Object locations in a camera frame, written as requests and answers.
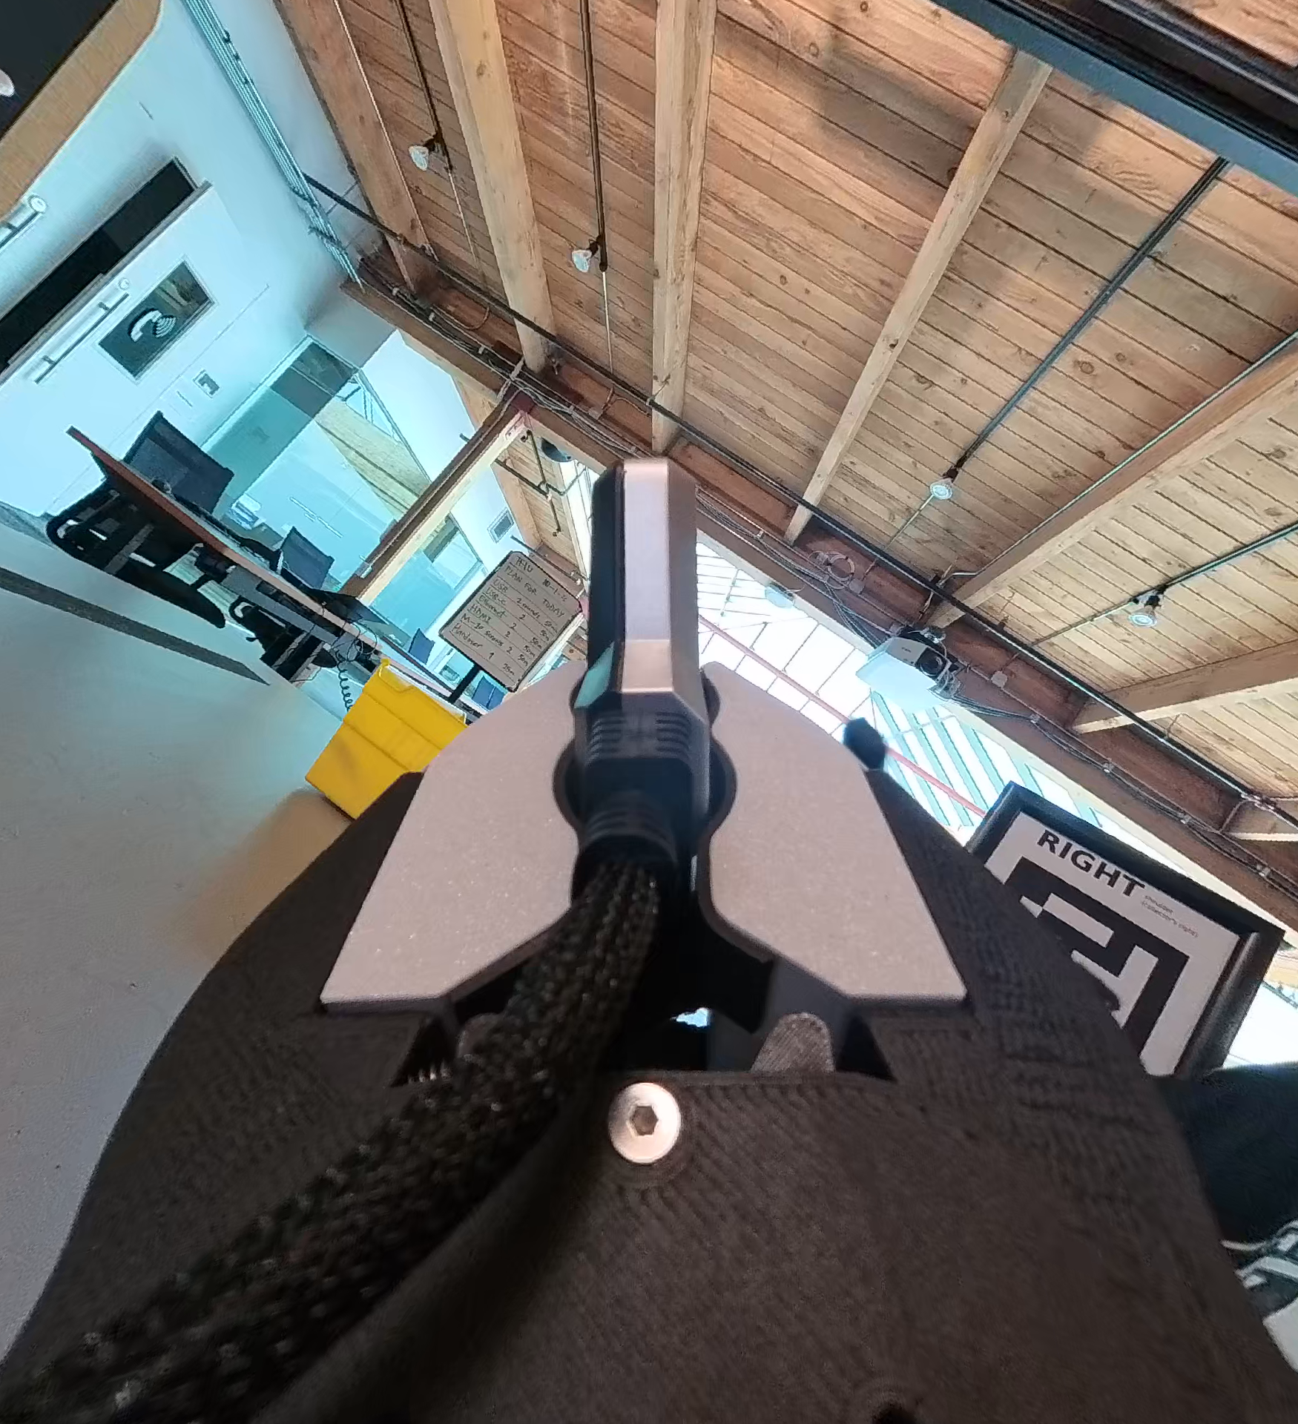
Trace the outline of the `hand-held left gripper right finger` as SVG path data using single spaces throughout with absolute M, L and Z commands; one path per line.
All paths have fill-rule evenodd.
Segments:
M 704 915 L 767 967 L 763 1015 L 953 1008 L 965 984 L 867 767 L 721 664 L 713 744 L 730 771 L 707 839 Z

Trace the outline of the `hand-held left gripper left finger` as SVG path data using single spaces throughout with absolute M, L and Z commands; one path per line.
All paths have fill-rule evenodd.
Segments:
M 320 991 L 334 1014 L 452 1015 L 568 910 L 556 797 L 582 664 L 556 667 L 435 756 Z

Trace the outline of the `silver adapter hub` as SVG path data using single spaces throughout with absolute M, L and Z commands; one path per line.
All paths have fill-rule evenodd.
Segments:
M 663 456 L 606 471 L 591 501 L 588 662 L 571 703 L 576 876 L 694 860 L 712 792 L 698 668 L 695 486 Z

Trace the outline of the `yellow box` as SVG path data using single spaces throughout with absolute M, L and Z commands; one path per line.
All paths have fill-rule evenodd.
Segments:
M 467 725 L 462 712 L 383 661 L 313 761 L 305 782 L 356 818 L 402 776 L 423 773 Z

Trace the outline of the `white ceiling projector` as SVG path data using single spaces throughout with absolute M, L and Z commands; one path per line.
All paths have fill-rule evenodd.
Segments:
M 962 662 L 944 644 L 944 632 L 905 626 L 867 655 L 855 676 L 890 703 L 929 703 L 960 683 Z

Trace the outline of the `handwritten cardboard sign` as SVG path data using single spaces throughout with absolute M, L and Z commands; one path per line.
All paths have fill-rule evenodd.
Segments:
M 444 619 L 438 637 L 515 694 L 562 647 L 580 613 L 568 583 L 515 548 Z

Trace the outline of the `black office chair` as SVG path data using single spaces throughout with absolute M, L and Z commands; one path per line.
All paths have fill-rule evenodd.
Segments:
M 334 556 L 323 551 L 316 542 L 290 528 L 277 548 L 275 571 L 290 583 L 308 592 L 322 592 L 334 568 Z
M 78 436 L 78 442 L 93 456 L 102 481 L 49 517 L 48 539 L 66 554 L 223 628 L 223 611 L 199 590 L 199 583 L 171 572 L 171 566 L 192 553 L 202 536 L 117 477 L 112 454 L 96 448 L 87 436 Z M 145 424 L 123 465 L 147 486 L 202 519 L 212 519 L 233 478 L 230 469 L 163 414 Z

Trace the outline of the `red-brown office desk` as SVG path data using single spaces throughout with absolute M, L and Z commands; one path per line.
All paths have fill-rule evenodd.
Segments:
M 307 592 L 293 580 L 277 572 L 253 556 L 247 545 L 220 531 L 217 525 L 177 498 L 126 460 L 106 451 L 76 427 L 69 427 L 75 439 L 94 460 L 105 480 L 141 511 L 141 523 L 123 541 L 117 542 L 102 566 L 118 574 L 129 565 L 157 528 L 178 529 L 193 547 L 212 559 L 212 580 L 224 586 L 238 601 L 248 604 L 293 631 L 292 643 L 266 664 L 292 680 L 296 670 L 308 667 L 317 652 L 326 652 L 337 667 L 356 664 L 365 658 L 387 659 L 414 685 L 455 704 L 467 695 L 480 676 L 480 667 L 471 667 L 458 685 L 435 677 L 425 664 L 404 655 L 374 631 L 375 616 L 349 617 L 331 608 L 325 599 Z

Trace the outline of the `phone icon wall poster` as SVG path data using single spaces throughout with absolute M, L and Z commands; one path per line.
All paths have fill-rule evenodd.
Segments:
M 187 260 L 181 260 L 144 291 L 130 311 L 111 323 L 99 338 L 97 348 L 127 376 L 139 379 L 153 364 L 159 364 L 212 306 L 206 282 Z

